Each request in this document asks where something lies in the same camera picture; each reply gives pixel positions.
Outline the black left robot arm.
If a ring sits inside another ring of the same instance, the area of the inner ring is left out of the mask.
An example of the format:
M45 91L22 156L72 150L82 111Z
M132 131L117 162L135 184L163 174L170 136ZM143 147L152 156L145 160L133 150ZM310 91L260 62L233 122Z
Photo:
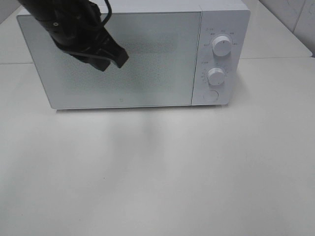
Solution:
M112 16L109 1L105 1L108 13L104 19L98 5L89 0L21 0L19 3L64 53L99 71L105 71L111 63L121 68L127 62L126 50L105 29Z

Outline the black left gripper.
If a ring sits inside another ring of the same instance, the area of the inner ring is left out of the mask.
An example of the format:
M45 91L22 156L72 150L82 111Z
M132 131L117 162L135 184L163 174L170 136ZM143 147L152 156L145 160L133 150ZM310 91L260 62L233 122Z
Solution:
M127 62L129 56L105 29L109 15L101 20L100 16L78 16L77 22L64 18L49 34L55 45L64 53L87 63L104 72L111 62L118 68Z

